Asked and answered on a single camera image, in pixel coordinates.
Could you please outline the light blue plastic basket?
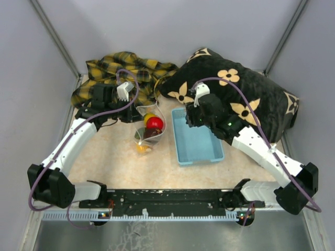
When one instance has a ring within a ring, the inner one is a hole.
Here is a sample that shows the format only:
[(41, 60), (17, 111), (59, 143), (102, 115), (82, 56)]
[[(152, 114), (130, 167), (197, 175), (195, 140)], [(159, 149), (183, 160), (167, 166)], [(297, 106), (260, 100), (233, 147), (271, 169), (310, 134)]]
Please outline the light blue plastic basket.
[(206, 126), (190, 128), (184, 108), (171, 112), (177, 162), (180, 166), (211, 164), (225, 158), (222, 141)]

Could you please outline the black floral pillow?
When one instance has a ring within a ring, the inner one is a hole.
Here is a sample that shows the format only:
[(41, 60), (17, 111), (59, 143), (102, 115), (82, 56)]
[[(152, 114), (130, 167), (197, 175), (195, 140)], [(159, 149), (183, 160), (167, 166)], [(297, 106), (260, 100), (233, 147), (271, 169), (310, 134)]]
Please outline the black floral pillow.
[(159, 87), (160, 94), (182, 104), (194, 101), (192, 86), (201, 79), (229, 112), (256, 128), (260, 124), (270, 143), (278, 142), (297, 117), (299, 98), (260, 73), (224, 59), (209, 48), (195, 51)]

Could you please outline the orange yellow fruit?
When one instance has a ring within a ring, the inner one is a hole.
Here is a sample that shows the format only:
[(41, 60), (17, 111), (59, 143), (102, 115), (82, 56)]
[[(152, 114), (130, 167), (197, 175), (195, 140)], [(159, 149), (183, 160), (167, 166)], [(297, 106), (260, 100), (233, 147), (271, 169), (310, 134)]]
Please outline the orange yellow fruit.
[(153, 113), (146, 113), (143, 117), (144, 125), (147, 126), (147, 122), (150, 118), (155, 117)]

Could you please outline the red apple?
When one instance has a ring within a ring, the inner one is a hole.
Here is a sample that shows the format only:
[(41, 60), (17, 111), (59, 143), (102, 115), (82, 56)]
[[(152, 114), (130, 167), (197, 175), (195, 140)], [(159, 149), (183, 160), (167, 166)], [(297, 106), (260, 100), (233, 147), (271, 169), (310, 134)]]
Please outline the red apple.
[(162, 130), (164, 128), (164, 122), (159, 117), (151, 117), (146, 122), (146, 128), (147, 129), (158, 128), (159, 130)]

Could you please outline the clear zip top bag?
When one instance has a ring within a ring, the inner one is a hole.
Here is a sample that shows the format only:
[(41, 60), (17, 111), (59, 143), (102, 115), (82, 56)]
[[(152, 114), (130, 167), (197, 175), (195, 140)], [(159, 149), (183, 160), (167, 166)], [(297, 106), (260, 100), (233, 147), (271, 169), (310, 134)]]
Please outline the clear zip top bag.
[(158, 101), (153, 105), (138, 106), (136, 111), (140, 117), (133, 124), (135, 129), (133, 140), (137, 152), (147, 154), (161, 141), (166, 129), (166, 119)]

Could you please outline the large dark red fruit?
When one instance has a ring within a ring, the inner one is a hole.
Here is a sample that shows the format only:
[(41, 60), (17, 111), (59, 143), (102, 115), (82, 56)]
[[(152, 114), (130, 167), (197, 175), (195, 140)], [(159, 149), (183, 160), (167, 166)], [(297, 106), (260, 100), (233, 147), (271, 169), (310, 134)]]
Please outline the large dark red fruit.
[(154, 136), (157, 136), (162, 133), (162, 130), (159, 128), (146, 128), (143, 138), (148, 139)]

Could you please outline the small yellow fruit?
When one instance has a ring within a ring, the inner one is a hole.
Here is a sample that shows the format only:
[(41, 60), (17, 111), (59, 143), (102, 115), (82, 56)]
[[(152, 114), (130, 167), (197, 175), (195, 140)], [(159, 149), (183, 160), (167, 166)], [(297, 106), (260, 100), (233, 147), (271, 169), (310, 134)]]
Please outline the small yellow fruit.
[(137, 144), (136, 146), (137, 152), (140, 154), (146, 154), (153, 150), (153, 147), (145, 145), (145, 144)]

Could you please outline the green orange mango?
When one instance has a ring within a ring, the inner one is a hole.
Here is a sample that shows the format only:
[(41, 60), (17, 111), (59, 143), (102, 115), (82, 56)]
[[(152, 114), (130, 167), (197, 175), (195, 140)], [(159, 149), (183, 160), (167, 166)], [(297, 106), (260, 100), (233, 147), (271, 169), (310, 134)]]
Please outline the green orange mango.
[(146, 128), (145, 127), (142, 127), (142, 128), (138, 128), (135, 132), (135, 135), (134, 135), (134, 138), (136, 140), (141, 140), (143, 139), (143, 135), (144, 135), (144, 132), (145, 132)]

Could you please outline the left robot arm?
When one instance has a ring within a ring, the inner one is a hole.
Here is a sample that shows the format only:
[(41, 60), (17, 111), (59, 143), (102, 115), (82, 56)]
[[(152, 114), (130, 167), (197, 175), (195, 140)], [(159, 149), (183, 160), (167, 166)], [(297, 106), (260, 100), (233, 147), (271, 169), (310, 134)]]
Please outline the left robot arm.
[(27, 171), (30, 193), (28, 205), (34, 210), (34, 201), (52, 206), (67, 208), (73, 202), (90, 200), (101, 208), (108, 204), (109, 195), (104, 185), (96, 181), (73, 184), (68, 180), (70, 170), (87, 142), (99, 131), (109, 118), (121, 118), (136, 97), (129, 97), (135, 88), (139, 94), (139, 84), (124, 82), (117, 87), (97, 84), (93, 95), (77, 111), (70, 129), (41, 164), (32, 164)]

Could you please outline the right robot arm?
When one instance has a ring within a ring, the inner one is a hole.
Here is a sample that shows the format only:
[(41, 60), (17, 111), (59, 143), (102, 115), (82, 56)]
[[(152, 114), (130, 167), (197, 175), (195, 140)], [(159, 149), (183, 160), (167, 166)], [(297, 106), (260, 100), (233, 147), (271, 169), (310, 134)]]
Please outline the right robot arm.
[(219, 139), (242, 151), (266, 169), (274, 182), (249, 180), (234, 193), (234, 202), (246, 207), (251, 201), (278, 203), (290, 214), (298, 215), (318, 191), (319, 170), (291, 159), (266, 141), (214, 94), (206, 94), (186, 104), (189, 127), (206, 126)]

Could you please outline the yellow plaid shirt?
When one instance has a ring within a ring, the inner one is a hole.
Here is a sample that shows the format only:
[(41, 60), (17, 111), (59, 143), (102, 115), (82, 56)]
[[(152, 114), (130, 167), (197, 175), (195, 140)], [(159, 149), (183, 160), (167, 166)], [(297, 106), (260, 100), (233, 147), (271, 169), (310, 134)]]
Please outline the yellow plaid shirt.
[(100, 60), (86, 61), (88, 80), (81, 84), (71, 96), (71, 105), (80, 108), (92, 98), (93, 87), (103, 83), (117, 85), (117, 71), (130, 71), (139, 83), (139, 95), (136, 106), (153, 105), (160, 96), (159, 87), (172, 77), (179, 67), (173, 63), (162, 63), (154, 59), (144, 59), (133, 52), (117, 52), (104, 56)]

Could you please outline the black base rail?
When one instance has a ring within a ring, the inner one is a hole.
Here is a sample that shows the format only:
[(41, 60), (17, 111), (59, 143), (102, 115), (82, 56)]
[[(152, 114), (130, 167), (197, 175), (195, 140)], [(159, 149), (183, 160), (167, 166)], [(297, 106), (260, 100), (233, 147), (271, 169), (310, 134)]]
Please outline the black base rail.
[(225, 216), (227, 209), (247, 207), (238, 189), (107, 189), (96, 200), (79, 203), (82, 209), (111, 209), (113, 216)]

